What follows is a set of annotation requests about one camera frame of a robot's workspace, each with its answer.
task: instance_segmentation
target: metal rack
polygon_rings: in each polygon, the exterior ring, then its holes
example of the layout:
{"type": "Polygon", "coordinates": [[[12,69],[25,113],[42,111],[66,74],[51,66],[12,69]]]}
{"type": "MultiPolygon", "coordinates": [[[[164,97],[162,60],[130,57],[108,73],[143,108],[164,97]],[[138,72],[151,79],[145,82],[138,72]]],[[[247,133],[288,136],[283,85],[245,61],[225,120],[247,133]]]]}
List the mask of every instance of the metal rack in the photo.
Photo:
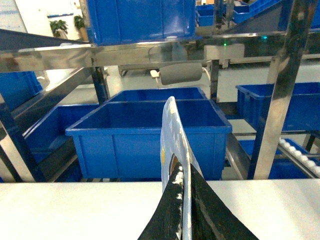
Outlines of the metal rack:
{"type": "MultiPolygon", "coordinates": [[[[274,84],[274,88],[269,111],[260,117],[252,158],[250,159],[243,151],[234,134],[230,134],[228,138],[226,155],[240,179],[267,179],[282,134],[301,59],[320,58],[320,32],[317,30],[309,32],[316,2],[294,1],[287,33],[215,35],[200,39],[171,39],[127,45],[82,44],[0,52],[2,73],[81,68],[66,81],[70,84],[62,83],[19,114],[11,114],[5,101],[0,97],[0,120],[3,126],[0,145],[4,150],[0,151],[2,175],[9,176],[7,179],[10,181],[54,181],[57,169],[63,169],[70,164],[71,153],[68,155],[69,160],[61,160],[56,153],[51,160],[44,161],[42,165],[37,164],[22,137],[22,131],[34,112],[37,112],[37,115],[31,122],[39,119],[58,103],[50,100],[52,96],[62,89],[65,96],[79,84],[77,80],[83,80],[89,75],[92,75],[99,102],[107,100],[108,86],[102,66],[149,65],[159,68],[181,62],[211,62],[210,96],[215,100],[220,61],[259,62],[263,59],[271,61],[267,82],[274,84]],[[187,57],[179,59],[173,57],[176,54],[173,44],[179,45],[187,57]],[[235,45],[240,46],[243,52],[235,51],[235,45]],[[38,112],[40,106],[45,108],[38,112]],[[14,153],[5,151],[8,146],[13,146],[14,153]]],[[[235,103],[219,105],[226,114],[235,113],[235,103]]],[[[312,132],[306,146],[312,145],[315,136],[317,134],[312,132]]]]}

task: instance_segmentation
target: blue crate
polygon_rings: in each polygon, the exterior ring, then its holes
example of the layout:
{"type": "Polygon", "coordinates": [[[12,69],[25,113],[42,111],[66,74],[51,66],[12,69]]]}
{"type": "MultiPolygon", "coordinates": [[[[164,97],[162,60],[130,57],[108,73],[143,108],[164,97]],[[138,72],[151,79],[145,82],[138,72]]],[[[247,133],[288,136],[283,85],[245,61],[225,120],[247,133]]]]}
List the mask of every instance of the blue crate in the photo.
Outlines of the blue crate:
{"type": "MultiPolygon", "coordinates": [[[[294,146],[297,150],[299,150],[302,154],[308,154],[303,147],[297,144],[295,141],[291,139],[286,139],[291,146],[294,146]]],[[[254,140],[240,140],[242,148],[248,155],[252,155],[254,151],[254,140]]],[[[289,159],[275,159],[273,161],[269,179],[306,179],[307,176],[296,167],[289,159]]]]}
{"type": "MultiPolygon", "coordinates": [[[[255,130],[263,109],[263,100],[269,102],[273,92],[272,84],[238,85],[238,114],[255,130]]],[[[284,121],[283,131],[320,130],[320,82],[296,83],[284,121]]]]}
{"type": "Polygon", "coordinates": [[[195,0],[87,0],[98,45],[192,37],[195,5],[195,0]]]}
{"type": "Polygon", "coordinates": [[[318,5],[316,6],[311,28],[312,29],[320,28],[320,2],[318,2],[318,5]]]}
{"type": "Polygon", "coordinates": [[[233,10],[233,21],[239,24],[259,13],[268,9],[272,5],[280,2],[281,0],[257,0],[254,3],[248,5],[241,3],[243,6],[235,6],[233,10]]]}
{"type": "Polygon", "coordinates": [[[37,163],[64,144],[65,129],[95,110],[98,104],[59,105],[31,126],[24,134],[37,163]]]}
{"type": "Polygon", "coordinates": [[[125,90],[113,96],[108,102],[166,101],[171,96],[174,96],[176,100],[207,99],[199,87],[180,87],[125,90]]]}
{"type": "Polygon", "coordinates": [[[200,27],[214,24],[214,5],[201,5],[195,7],[196,21],[200,27]]]}
{"type": "MultiPolygon", "coordinates": [[[[84,178],[161,178],[164,101],[107,102],[66,129],[84,178]]],[[[178,100],[178,111],[203,175],[219,180],[232,126],[211,100],[178,100]]]]}
{"type": "Polygon", "coordinates": [[[0,93],[11,111],[41,91],[33,71],[0,73],[0,93]]]}

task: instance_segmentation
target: metal pole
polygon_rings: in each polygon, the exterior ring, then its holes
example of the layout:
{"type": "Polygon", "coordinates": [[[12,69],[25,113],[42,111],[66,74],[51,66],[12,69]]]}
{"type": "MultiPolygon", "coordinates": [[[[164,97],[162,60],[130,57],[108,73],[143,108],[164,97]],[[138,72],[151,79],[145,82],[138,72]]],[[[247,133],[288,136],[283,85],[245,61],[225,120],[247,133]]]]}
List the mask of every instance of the metal pole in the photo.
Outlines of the metal pole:
{"type": "Polygon", "coordinates": [[[0,147],[0,177],[5,183],[22,182],[2,147],[0,147]]]}
{"type": "Polygon", "coordinates": [[[210,99],[215,102],[217,102],[218,79],[219,79],[219,60],[213,60],[211,61],[210,99]]]}
{"type": "Polygon", "coordinates": [[[223,23],[224,14],[224,0],[214,1],[214,11],[213,11],[213,33],[218,34],[223,23]]]}
{"type": "Polygon", "coordinates": [[[5,155],[24,182],[45,182],[45,176],[38,167],[22,132],[11,116],[10,110],[0,94],[0,140],[5,155]]]}
{"type": "Polygon", "coordinates": [[[234,17],[234,8],[235,8],[235,1],[234,0],[227,0],[226,1],[226,14],[225,20],[228,23],[228,28],[230,28],[230,22],[234,17]]]}
{"type": "Polygon", "coordinates": [[[104,68],[102,66],[93,67],[91,69],[91,75],[93,84],[96,91],[96,96],[98,98],[99,104],[103,104],[106,100],[110,98],[109,88],[107,80],[104,76],[104,68]]]}
{"type": "Polygon", "coordinates": [[[317,3],[318,0],[293,2],[284,45],[277,54],[279,62],[273,65],[277,76],[273,79],[271,102],[267,98],[263,101],[249,179],[269,177],[317,3]]]}

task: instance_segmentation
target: chair backrest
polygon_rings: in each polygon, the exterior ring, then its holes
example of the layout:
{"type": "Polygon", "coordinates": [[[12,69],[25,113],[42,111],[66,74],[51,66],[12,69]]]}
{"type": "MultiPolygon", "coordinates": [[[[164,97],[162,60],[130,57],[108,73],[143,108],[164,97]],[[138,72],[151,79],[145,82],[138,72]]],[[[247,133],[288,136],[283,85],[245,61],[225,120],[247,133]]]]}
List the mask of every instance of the chair backrest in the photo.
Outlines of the chair backrest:
{"type": "Polygon", "coordinates": [[[159,69],[163,85],[195,82],[202,77],[202,64],[198,62],[178,63],[159,69]]]}

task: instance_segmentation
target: green plant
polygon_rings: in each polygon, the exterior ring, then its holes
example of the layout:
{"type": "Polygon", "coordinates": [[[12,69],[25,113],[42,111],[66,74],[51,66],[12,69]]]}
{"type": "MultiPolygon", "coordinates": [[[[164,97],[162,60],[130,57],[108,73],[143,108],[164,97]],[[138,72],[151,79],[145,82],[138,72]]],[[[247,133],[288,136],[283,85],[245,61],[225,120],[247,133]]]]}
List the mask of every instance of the green plant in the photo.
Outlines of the green plant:
{"type": "Polygon", "coordinates": [[[50,27],[53,33],[53,36],[55,36],[56,38],[59,38],[60,32],[58,31],[59,29],[64,31],[65,34],[68,34],[68,24],[66,23],[66,21],[63,20],[59,20],[59,21],[50,21],[50,27]]]}
{"type": "Polygon", "coordinates": [[[76,29],[80,30],[85,27],[84,18],[80,15],[74,16],[73,23],[76,29]]]}

